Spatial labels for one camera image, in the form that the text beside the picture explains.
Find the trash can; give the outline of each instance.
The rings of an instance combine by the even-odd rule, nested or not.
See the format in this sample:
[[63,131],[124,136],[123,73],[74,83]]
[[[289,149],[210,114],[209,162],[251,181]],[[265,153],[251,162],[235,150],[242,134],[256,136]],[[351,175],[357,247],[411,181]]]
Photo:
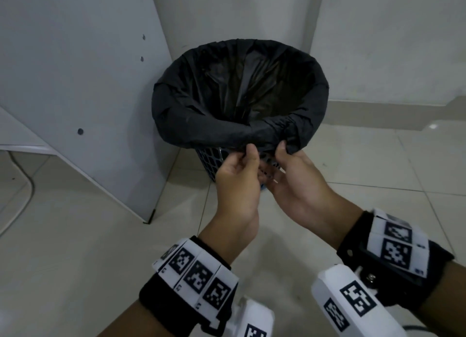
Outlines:
[[281,140],[292,154],[321,124],[329,84],[315,58],[271,40],[201,45],[154,85],[152,116],[162,139],[194,148],[209,177],[231,151],[254,143],[273,161]]

